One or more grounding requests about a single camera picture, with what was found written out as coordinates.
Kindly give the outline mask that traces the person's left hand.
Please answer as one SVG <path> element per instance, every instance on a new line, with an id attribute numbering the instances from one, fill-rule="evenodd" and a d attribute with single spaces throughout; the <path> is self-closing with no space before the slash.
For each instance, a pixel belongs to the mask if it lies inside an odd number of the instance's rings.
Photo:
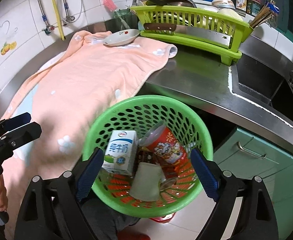
<path id="1" fill-rule="evenodd" d="M 6 188 L 4 184 L 3 175 L 0 175 L 0 211 L 6 211 L 8 208 L 8 197 L 6 195 Z"/>

